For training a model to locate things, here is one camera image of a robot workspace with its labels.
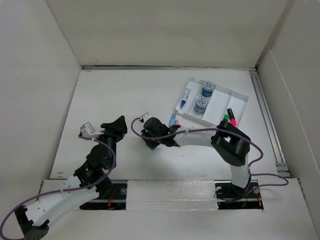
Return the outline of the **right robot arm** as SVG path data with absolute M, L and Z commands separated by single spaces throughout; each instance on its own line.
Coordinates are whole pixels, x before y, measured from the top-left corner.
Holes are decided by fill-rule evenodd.
M 217 126 L 218 130 L 200 130 L 180 125 L 170 127 L 156 117 L 141 121 L 141 135 L 146 145 L 154 149 L 166 147 L 201 146 L 215 149 L 230 166 L 231 186 L 225 191 L 228 199 L 239 199 L 249 192 L 251 177 L 248 169 L 250 138 L 226 120 Z

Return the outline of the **pink highlighter marker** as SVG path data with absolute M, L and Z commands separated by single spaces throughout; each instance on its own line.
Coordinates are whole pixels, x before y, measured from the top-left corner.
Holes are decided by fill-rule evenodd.
M 233 110 L 231 108 L 228 108 L 227 109 L 227 114 L 229 116 L 229 121 L 230 123 L 233 125 L 233 126 L 237 126 L 237 121 L 236 121 L 236 118 L 235 118 L 235 115 L 233 113 Z

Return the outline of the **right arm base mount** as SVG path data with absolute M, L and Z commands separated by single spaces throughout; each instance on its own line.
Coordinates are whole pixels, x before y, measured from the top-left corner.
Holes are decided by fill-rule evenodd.
M 258 186 L 257 180 L 252 180 L 245 189 L 234 186 L 231 181 L 215 181 L 214 197 L 218 210 L 263 210 L 263 201 L 259 190 L 249 193 Z

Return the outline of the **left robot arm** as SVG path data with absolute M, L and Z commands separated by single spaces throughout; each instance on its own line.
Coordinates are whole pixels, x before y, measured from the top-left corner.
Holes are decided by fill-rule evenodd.
M 123 115 L 100 127 L 102 130 L 96 131 L 89 122 L 80 127 L 78 137 L 96 145 L 85 162 L 57 190 L 38 196 L 36 202 L 22 204 L 14 210 L 24 239 L 42 239 L 50 227 L 67 213 L 78 210 L 90 200 L 104 199 L 111 194 L 113 183 L 108 175 L 116 167 L 117 143 L 127 134 L 128 128 Z

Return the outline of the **green highlighter marker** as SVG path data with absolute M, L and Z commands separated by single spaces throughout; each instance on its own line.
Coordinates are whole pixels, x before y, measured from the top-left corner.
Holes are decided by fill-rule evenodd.
M 225 114 L 224 117 L 223 117 L 223 120 L 228 122 L 229 121 L 229 115 Z

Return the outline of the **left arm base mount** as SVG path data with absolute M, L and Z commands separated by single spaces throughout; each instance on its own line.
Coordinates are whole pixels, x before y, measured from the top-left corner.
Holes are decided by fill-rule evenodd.
M 81 210 L 126 210 L 128 180 L 109 179 L 107 183 L 106 190 L 99 193 L 97 198 L 82 204 L 79 208 Z

